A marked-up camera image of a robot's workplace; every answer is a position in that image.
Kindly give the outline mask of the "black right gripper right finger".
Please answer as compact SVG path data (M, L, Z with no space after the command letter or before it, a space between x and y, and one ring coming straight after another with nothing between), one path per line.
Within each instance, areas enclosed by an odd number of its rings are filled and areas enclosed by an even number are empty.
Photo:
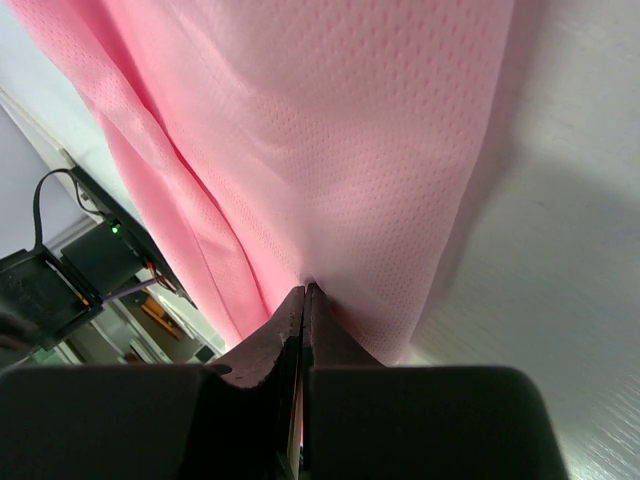
M564 479L544 400L504 366L387 367L307 288L308 479Z

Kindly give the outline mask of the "pink t shirt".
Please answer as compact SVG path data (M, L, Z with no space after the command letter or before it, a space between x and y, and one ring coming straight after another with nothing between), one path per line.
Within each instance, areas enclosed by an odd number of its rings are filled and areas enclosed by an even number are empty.
M392 364L490 116L510 1L13 1L229 345L316 282Z

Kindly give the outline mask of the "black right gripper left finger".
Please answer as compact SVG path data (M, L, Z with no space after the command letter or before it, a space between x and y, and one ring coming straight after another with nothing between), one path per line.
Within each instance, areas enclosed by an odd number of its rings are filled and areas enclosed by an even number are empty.
M5 479L294 479L304 290L207 364L1 375Z

